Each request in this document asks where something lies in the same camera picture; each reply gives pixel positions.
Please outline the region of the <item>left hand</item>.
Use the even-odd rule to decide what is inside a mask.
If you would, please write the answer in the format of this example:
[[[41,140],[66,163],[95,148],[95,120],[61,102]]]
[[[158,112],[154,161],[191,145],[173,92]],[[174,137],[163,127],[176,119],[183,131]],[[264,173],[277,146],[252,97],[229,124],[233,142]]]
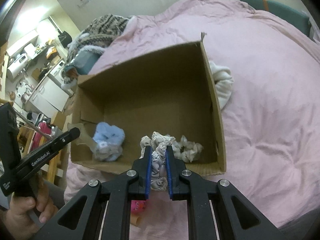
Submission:
[[[1,222],[9,234],[10,239],[29,239],[40,229],[28,215],[29,211],[36,209],[40,212],[39,222],[48,222],[57,212],[49,196],[49,189],[45,181],[38,178],[37,197],[18,197],[13,195],[10,200],[9,209],[1,211]]]

